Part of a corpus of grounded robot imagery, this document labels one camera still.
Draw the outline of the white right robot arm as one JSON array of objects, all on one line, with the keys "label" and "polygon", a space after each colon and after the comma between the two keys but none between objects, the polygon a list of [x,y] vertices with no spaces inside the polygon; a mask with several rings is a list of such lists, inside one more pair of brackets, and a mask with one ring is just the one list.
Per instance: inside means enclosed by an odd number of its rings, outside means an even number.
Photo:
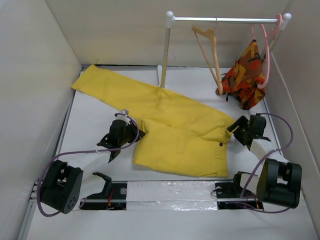
[{"label": "white right robot arm", "polygon": [[295,209],[300,202],[302,167],[280,154],[292,144],[293,129],[285,120],[290,141],[284,148],[275,149],[271,140],[264,136],[267,125],[265,115],[257,113],[250,118],[241,116],[227,128],[238,142],[259,159],[251,173],[239,171],[235,175],[239,180],[231,184],[231,191],[241,199],[255,197],[259,202]]}]

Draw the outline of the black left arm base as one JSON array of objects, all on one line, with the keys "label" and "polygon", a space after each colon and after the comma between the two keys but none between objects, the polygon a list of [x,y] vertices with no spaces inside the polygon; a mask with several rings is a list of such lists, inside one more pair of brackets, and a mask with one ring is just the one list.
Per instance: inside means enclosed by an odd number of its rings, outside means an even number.
[{"label": "black left arm base", "polygon": [[116,181],[111,185],[108,193],[94,193],[85,200],[81,200],[81,210],[107,210],[122,211],[127,209],[127,190],[128,183],[125,181]]}]

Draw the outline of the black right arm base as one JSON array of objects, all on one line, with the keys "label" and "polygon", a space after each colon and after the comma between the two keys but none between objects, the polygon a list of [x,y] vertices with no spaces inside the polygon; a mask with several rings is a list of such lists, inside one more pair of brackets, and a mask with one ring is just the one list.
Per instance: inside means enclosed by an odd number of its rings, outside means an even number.
[{"label": "black right arm base", "polygon": [[218,210],[264,210],[263,203],[247,190],[241,197],[242,188],[236,188],[231,181],[216,181],[215,189],[211,192],[216,197]]}]

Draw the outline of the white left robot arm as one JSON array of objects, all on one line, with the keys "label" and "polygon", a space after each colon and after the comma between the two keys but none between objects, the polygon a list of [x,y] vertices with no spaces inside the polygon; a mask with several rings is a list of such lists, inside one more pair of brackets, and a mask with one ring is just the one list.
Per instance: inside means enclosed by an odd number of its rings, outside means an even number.
[{"label": "white left robot arm", "polygon": [[137,122],[125,116],[112,122],[109,132],[97,143],[101,150],[63,152],[54,156],[42,170],[37,183],[36,202],[40,213],[47,218],[68,214],[76,204],[80,207],[94,194],[111,199],[114,190],[111,177],[98,171],[98,160],[74,166],[61,161],[62,156],[108,153],[112,162],[122,150],[141,140],[145,132]]}]

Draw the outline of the yellow trousers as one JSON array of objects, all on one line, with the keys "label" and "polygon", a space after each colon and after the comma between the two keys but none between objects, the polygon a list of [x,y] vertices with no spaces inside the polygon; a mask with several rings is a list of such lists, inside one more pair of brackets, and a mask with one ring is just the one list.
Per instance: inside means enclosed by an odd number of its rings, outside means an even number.
[{"label": "yellow trousers", "polygon": [[72,88],[128,110],[145,135],[133,162],[157,172],[226,177],[234,119],[182,94],[91,65]]}]

